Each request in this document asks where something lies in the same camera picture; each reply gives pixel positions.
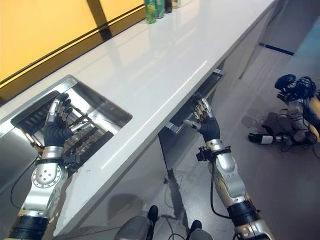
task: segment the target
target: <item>kitchen counter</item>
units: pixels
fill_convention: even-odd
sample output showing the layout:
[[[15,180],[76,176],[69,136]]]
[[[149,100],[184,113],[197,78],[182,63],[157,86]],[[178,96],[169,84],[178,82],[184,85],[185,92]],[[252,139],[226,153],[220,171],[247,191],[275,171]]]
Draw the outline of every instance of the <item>kitchen counter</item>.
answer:
[[[137,23],[0,108],[2,119],[71,74],[133,116],[72,176],[55,235],[77,225],[274,3],[183,0],[156,24]]]

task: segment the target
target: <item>robotic hand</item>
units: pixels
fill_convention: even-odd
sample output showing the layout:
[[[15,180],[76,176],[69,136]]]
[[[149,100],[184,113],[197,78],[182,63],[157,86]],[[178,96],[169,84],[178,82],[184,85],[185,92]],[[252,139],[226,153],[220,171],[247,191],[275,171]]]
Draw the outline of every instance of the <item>robotic hand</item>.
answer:
[[[41,240],[60,198],[62,186],[68,178],[64,168],[65,141],[89,122],[66,128],[65,116],[72,112],[67,93],[59,94],[50,106],[44,125],[44,151],[35,162],[31,189],[10,230],[9,239]]]
[[[212,109],[207,100],[199,95],[194,97],[194,116],[197,120],[185,120],[184,123],[197,129],[203,136],[206,147],[200,147],[197,154],[198,161],[210,161],[212,164],[212,178],[215,189],[226,207],[229,217],[218,214],[218,216],[231,219],[234,231],[241,240],[274,240],[272,233],[262,220],[253,205],[244,182],[239,176],[235,159],[231,155],[230,147],[224,147],[220,140],[220,128]]]

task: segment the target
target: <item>stainless steel sink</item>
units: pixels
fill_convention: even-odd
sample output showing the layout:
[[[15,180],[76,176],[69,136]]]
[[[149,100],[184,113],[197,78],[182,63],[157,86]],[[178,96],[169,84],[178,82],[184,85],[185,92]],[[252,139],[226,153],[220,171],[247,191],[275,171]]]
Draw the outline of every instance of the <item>stainless steel sink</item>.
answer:
[[[32,162],[30,156],[43,149],[42,132],[46,115],[51,102],[60,93],[69,94],[73,108],[65,116],[67,126],[83,120],[90,122],[88,128],[69,138],[64,145],[65,155],[77,160],[76,164],[68,165],[71,172],[87,161],[132,118],[129,113],[73,76],[64,77],[0,122],[0,153],[4,153],[1,161],[14,159],[10,164],[2,164],[1,172],[11,174],[0,174],[0,192]]]

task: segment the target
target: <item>yellow wall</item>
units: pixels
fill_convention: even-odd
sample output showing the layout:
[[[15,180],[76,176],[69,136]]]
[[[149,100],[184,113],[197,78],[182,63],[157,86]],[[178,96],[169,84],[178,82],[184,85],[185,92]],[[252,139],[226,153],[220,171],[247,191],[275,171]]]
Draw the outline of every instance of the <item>yellow wall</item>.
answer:
[[[143,0],[101,0],[108,21]],[[87,0],[0,0],[0,81],[96,28]]]

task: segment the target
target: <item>gray floor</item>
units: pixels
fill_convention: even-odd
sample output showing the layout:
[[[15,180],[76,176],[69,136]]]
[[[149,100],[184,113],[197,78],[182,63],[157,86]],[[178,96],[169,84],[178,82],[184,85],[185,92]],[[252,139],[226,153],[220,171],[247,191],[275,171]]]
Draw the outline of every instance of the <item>gray floor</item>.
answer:
[[[269,112],[277,112],[285,107],[276,98],[274,83],[291,70],[299,74],[299,68],[305,75],[301,61],[262,48],[223,103],[214,106],[222,140],[226,146],[231,145],[247,191],[279,240],[319,239],[320,163],[311,149],[295,147],[290,152],[282,153],[279,146],[261,146],[249,142],[247,134],[259,131]],[[310,75],[319,77],[315,76],[318,70],[313,69],[315,72],[309,69]],[[232,239],[233,225],[230,220],[221,219],[210,210],[208,166],[204,162],[197,162],[195,158],[198,147],[203,145],[203,139],[197,135],[192,144],[183,146],[186,150],[181,159],[172,164],[185,211],[182,208],[180,212],[174,212],[172,207],[179,205],[179,196],[175,196],[172,202],[169,187],[156,197],[158,201],[162,200],[158,203],[160,212],[177,218],[168,219],[175,233],[185,236],[186,219],[189,227],[193,220],[199,219],[203,229],[214,240]],[[226,212],[217,195],[214,195],[214,202],[217,211]],[[171,233],[168,223],[162,219],[159,224],[154,239],[168,239]]]

